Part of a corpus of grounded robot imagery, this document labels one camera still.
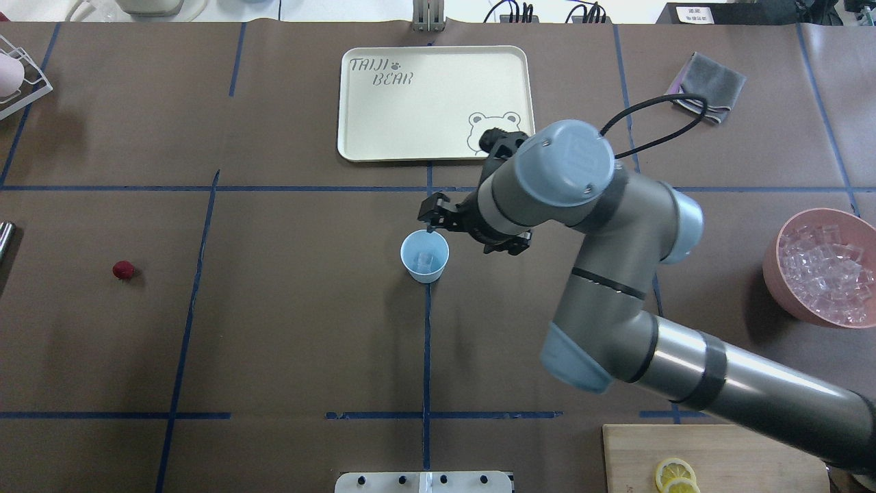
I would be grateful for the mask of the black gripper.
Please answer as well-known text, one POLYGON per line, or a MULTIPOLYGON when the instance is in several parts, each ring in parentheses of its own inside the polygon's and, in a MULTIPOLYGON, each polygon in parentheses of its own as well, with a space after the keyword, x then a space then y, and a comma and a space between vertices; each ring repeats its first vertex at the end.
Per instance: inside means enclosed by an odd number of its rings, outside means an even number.
POLYGON ((468 233, 475 240, 490 240, 490 225, 480 212, 476 194, 470 194, 463 202, 457 203, 456 210, 452 210, 452 201, 446 194, 430 194, 420 203, 418 221, 429 233, 446 229, 453 233, 468 233))

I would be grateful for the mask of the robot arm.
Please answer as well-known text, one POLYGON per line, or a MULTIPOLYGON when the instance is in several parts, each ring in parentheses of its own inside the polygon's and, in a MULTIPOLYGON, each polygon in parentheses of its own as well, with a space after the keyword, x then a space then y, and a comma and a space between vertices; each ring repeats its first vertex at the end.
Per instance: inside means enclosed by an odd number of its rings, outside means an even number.
POLYGON ((487 130, 482 177, 455 205, 420 205, 429 231, 466 233, 486 253, 519 255, 554 221, 583 234, 541 362, 558 380, 601 394, 639 385, 844 469, 874 477, 874 402, 648 312, 661 264, 681 262, 704 233, 703 210, 667 182, 629 171, 583 121, 529 136, 487 130))

